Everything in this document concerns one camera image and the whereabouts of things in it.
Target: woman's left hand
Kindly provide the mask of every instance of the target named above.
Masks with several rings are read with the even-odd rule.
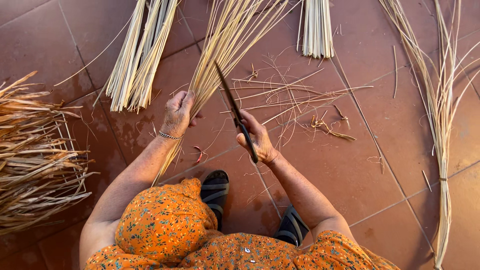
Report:
[[[173,137],[181,137],[187,130],[187,127],[196,126],[197,120],[195,118],[201,118],[202,113],[198,112],[190,123],[190,109],[194,101],[195,93],[193,91],[180,91],[167,101],[165,118],[160,131]]]

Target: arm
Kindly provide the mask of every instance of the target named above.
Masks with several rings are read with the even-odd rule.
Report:
[[[181,91],[165,106],[165,119],[160,131],[174,136],[183,135],[190,124],[190,108],[194,93]],[[95,205],[80,236],[80,263],[85,263],[99,249],[115,243],[115,230],[131,200],[150,188],[167,153],[175,140],[157,136],[143,152],[108,186]]]
[[[243,110],[240,112],[244,118],[243,124],[254,135],[252,140],[259,160],[267,165],[280,181],[295,210],[312,231],[314,239],[321,232],[332,230],[356,243],[343,216],[312,183],[273,148],[265,126],[260,125],[251,114]],[[243,134],[237,135],[237,141],[248,149]]]

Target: sandal strap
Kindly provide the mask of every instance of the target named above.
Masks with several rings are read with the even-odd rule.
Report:
[[[226,189],[228,190],[228,183],[224,184],[203,184],[201,190],[211,190],[211,189]]]
[[[218,212],[220,212],[220,214],[223,215],[223,208],[218,204],[207,204],[207,206],[210,207],[211,209],[218,210]]]
[[[297,223],[297,220],[293,217],[292,213],[288,213],[287,217],[292,222],[292,225],[295,228],[297,235],[299,236],[298,244],[301,245],[301,243],[303,242],[303,236],[301,235],[299,224]]]
[[[290,237],[295,243],[297,243],[297,246],[301,245],[297,238],[295,237],[295,235],[289,231],[278,231],[276,232],[274,235],[273,235],[273,238],[277,238],[278,236],[287,236],[287,237]]]
[[[207,196],[204,199],[202,199],[202,202],[206,203],[208,201],[211,201],[211,200],[216,199],[218,197],[222,197],[223,195],[227,195],[227,194],[228,194],[228,189],[225,189],[225,190],[222,190],[222,191],[219,191],[219,192],[215,192],[212,195]]]

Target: hand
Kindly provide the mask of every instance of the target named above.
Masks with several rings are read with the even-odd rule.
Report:
[[[267,128],[258,123],[253,115],[244,110],[240,110],[240,115],[243,118],[241,121],[242,124],[245,125],[249,133],[253,134],[251,139],[255,152],[257,152],[258,160],[269,165],[278,157],[279,152],[272,146],[270,138],[268,137]],[[243,133],[237,135],[237,142],[243,146],[243,148],[250,150]]]
[[[160,131],[174,137],[181,137],[187,127],[197,125],[195,118],[201,118],[202,113],[198,112],[195,118],[190,122],[190,109],[195,101],[193,91],[180,91],[165,105],[165,118]]]

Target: scissor blade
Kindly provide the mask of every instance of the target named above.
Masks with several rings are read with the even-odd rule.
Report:
[[[230,88],[227,85],[227,82],[225,81],[225,77],[223,76],[223,73],[220,70],[220,67],[218,66],[216,61],[215,61],[215,67],[216,67],[216,71],[218,72],[218,76],[220,76],[220,81],[222,82],[222,86],[225,89],[225,93],[227,94],[228,102],[230,103],[230,106],[232,107],[233,115],[240,122],[243,119],[242,116],[240,115],[240,110],[237,107],[237,104],[235,103],[235,100],[233,99],[232,93],[230,92]]]

